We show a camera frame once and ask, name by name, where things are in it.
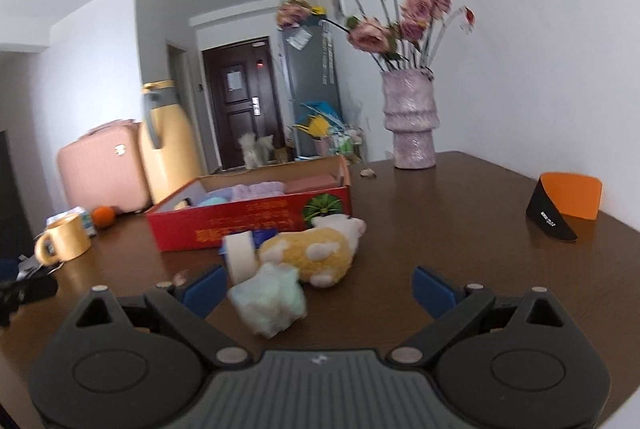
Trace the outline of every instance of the tape roll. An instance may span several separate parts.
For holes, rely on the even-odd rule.
[[[254,236],[251,232],[226,235],[223,244],[226,251],[226,268],[234,285],[256,275],[258,261],[255,258]]]

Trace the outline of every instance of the brown wooden table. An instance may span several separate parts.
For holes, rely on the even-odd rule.
[[[601,213],[595,223],[570,219],[576,243],[548,239],[525,220],[535,181],[462,153],[438,155],[434,170],[372,167],[374,179],[353,171],[353,212],[367,221],[353,268],[334,288],[306,289],[306,319],[269,341],[251,335],[226,300],[209,321],[257,354],[281,347],[384,353],[430,322],[410,288],[414,267],[426,265],[499,294],[521,295],[533,285],[554,292],[609,366],[602,420],[640,385],[638,232]],[[215,250],[159,253],[142,216],[120,218],[56,273],[55,298],[22,308],[0,331],[0,401],[22,429],[41,427],[26,392],[30,365],[92,285],[136,295],[177,271],[219,261]]]

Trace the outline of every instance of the red box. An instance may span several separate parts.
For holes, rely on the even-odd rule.
[[[251,185],[272,181],[286,183],[324,174],[333,176],[338,182],[337,186],[273,198],[189,206],[174,210],[174,206],[183,200],[190,203],[201,202],[207,192],[212,190],[238,184]],[[234,232],[274,227],[281,232],[304,231],[308,224],[305,223],[303,209],[305,205],[310,205],[311,209],[317,210],[318,203],[321,202],[312,200],[322,194],[329,194],[340,200],[338,208],[341,205],[342,212],[350,215],[350,184],[348,163],[342,156],[268,165],[239,173],[214,174],[198,178],[150,208],[145,216],[156,238],[156,245],[163,252],[219,247],[222,237]]]

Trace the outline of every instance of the vase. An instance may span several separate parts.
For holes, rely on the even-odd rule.
[[[394,165],[427,169],[436,165],[432,130],[440,125],[428,68],[382,73],[385,128],[394,134]]]

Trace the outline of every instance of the yellow thermos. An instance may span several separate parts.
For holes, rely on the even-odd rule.
[[[158,203],[203,173],[191,123],[178,104],[174,82],[150,82],[142,93],[145,117],[140,152],[151,196]]]

